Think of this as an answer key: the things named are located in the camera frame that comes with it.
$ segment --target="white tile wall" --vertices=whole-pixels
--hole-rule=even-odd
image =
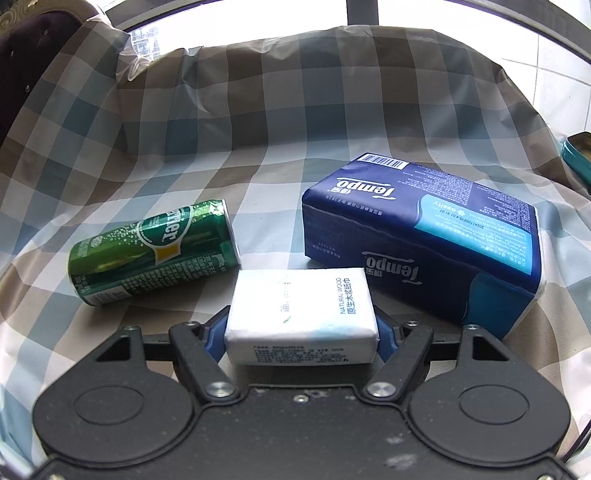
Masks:
[[[560,45],[540,37],[538,67],[591,84],[591,65]]]
[[[534,107],[556,132],[572,135],[585,129],[591,86],[549,70],[538,69]]]
[[[533,65],[526,65],[512,60],[501,61],[505,72],[511,80],[525,95],[525,98],[530,103],[534,103],[535,82],[537,79],[538,69]]]
[[[591,99],[589,99],[589,108],[587,109],[587,121],[585,122],[584,130],[587,132],[591,132]]]

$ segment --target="barcode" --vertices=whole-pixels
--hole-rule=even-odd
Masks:
[[[308,348],[303,346],[253,346],[259,364],[334,364],[348,362],[344,348]]]
[[[129,292],[123,287],[107,288],[107,290],[98,291],[92,295],[87,295],[84,299],[91,305],[101,305],[112,301],[128,299],[131,297]]]
[[[396,170],[402,170],[408,165],[407,161],[397,160],[396,158],[382,157],[381,155],[372,155],[371,153],[365,154],[363,157],[358,158],[359,161],[366,161],[368,163],[377,163],[384,167],[396,168]]]

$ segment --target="dark cushion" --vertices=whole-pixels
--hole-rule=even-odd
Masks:
[[[78,28],[73,16],[49,12],[0,37],[0,145],[29,92]]]

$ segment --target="plaid fabric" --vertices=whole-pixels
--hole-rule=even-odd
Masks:
[[[4,459],[21,471],[43,461],[35,398],[118,327],[165,332],[232,298],[236,272],[90,307],[67,278],[72,245],[224,198],[244,268],[306,268],[302,193],[366,151],[537,207],[548,284],[506,342],[567,396],[571,444],[591,414],[591,197],[498,65],[433,31],[363,26],[177,50],[148,64],[127,34],[90,20],[0,150]],[[452,328],[379,292],[374,301],[398,320]],[[588,456],[580,473],[591,471]]]

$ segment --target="green can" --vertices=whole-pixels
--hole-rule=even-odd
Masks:
[[[100,305],[239,263],[226,203],[208,200],[82,240],[68,272],[80,298]]]

